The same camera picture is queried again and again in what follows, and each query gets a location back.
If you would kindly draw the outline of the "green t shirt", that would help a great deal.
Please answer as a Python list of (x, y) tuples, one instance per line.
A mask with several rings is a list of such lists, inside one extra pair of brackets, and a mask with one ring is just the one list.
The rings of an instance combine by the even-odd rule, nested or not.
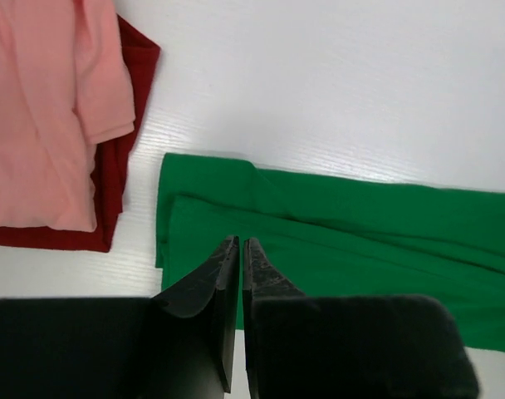
[(469, 347), (505, 352), (505, 193), (374, 183), (168, 153), (156, 265), (169, 286), (230, 235), (316, 296), (418, 293)]

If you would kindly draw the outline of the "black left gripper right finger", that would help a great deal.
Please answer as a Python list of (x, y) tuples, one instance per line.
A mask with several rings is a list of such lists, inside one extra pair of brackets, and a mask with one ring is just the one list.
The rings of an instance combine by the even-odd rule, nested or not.
[(312, 297), (249, 239), (243, 252), (246, 369), (254, 398), (476, 398), (450, 312), (420, 295)]

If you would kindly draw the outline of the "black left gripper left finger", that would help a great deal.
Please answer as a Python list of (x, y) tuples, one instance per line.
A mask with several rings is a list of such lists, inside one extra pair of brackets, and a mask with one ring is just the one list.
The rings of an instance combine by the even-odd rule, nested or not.
[(239, 239), (152, 298), (0, 299), (0, 398), (222, 398)]

